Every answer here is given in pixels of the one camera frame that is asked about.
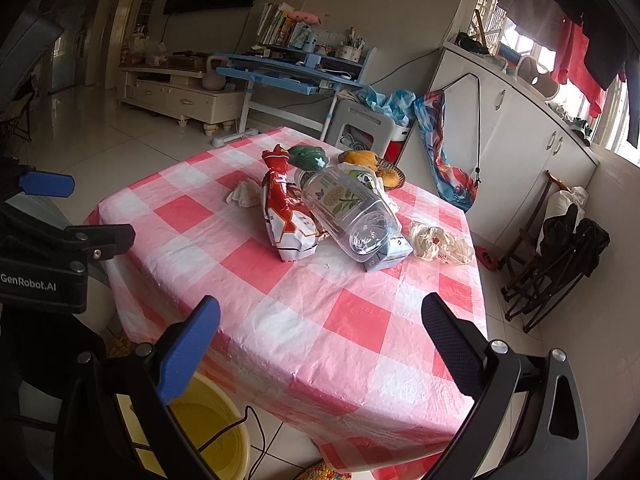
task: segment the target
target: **green fruit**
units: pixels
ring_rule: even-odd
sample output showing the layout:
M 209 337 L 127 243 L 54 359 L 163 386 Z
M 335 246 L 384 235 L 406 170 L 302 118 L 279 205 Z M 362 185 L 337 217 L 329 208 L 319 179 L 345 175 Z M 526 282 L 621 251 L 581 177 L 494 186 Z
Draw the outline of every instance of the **green fruit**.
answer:
M 287 151 L 289 152 L 289 164 L 304 171 L 324 170 L 329 162 L 326 153 L 319 146 L 298 144 Z

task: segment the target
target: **blue gripper pad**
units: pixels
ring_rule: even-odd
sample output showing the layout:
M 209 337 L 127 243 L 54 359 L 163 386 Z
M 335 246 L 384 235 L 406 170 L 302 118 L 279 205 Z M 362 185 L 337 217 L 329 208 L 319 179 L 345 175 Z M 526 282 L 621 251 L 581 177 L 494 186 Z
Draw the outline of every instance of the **blue gripper pad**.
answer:
M 158 395 L 165 404 L 184 393 L 219 325 L 220 304 L 205 296 L 184 321 L 182 333 L 160 363 Z
M 63 198 L 70 196 L 76 188 L 76 182 L 71 175 L 47 171 L 30 171 L 20 177 L 18 185 L 27 195 Z

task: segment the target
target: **red and white snack bag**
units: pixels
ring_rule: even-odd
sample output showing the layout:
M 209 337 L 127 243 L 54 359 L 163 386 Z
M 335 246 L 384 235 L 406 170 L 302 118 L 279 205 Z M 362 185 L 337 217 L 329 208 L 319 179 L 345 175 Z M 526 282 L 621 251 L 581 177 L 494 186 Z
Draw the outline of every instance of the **red and white snack bag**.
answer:
M 271 243 L 283 262 L 311 256 L 321 239 L 321 229 L 295 185 L 287 185 L 289 153 L 278 144 L 272 152 L 262 152 L 262 160 L 269 168 L 262 180 L 262 211 Z

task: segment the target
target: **yellow bucket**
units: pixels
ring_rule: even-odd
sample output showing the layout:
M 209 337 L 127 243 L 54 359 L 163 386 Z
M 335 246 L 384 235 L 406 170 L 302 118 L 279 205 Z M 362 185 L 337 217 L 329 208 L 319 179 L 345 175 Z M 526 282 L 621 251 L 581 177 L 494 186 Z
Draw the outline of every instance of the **yellow bucket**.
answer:
M 148 444 L 129 396 L 118 395 L 118 402 L 132 441 Z M 244 416 L 216 383 L 197 372 L 185 392 L 171 401 L 170 407 L 184 434 L 196 448 Z M 240 424 L 207 447 L 202 458 L 221 480 L 242 480 L 249 467 L 250 451 L 249 433 L 245 424 Z M 153 452 L 144 449 L 137 452 L 147 470 L 166 476 Z

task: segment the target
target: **red slipper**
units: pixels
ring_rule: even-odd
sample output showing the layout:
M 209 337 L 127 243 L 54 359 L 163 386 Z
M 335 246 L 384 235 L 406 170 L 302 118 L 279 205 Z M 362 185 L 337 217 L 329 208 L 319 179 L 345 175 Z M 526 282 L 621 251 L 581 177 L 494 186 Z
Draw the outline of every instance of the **red slipper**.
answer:
M 495 270 L 498 268 L 498 262 L 494 260 L 494 258 L 489 254 L 484 247 L 474 247 L 476 250 L 476 258 L 481 262 L 487 269 Z

